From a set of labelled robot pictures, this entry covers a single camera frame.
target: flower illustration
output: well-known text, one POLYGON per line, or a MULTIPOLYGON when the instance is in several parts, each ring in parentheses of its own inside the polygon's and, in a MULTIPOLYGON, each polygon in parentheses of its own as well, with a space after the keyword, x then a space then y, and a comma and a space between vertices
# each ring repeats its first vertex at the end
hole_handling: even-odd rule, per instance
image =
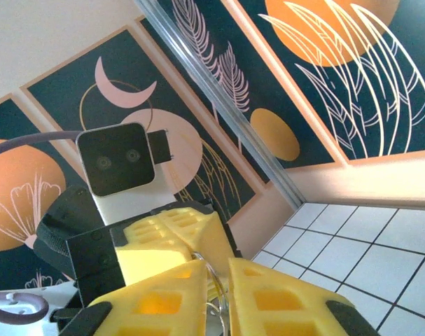
POLYGON ((25 283, 25 288, 41 288, 41 287, 49 287, 56 286, 62 284, 64 281, 58 279, 55 283, 53 283, 53 278, 51 276, 41 275, 41 270, 36 271, 36 277, 32 280, 25 283))
POLYGON ((32 248, 36 228, 47 211, 42 203, 53 202, 61 191, 59 185, 43 181, 42 175, 35 173, 33 185, 25 183, 11 190, 11 205, 0 203, 0 231, 32 248))

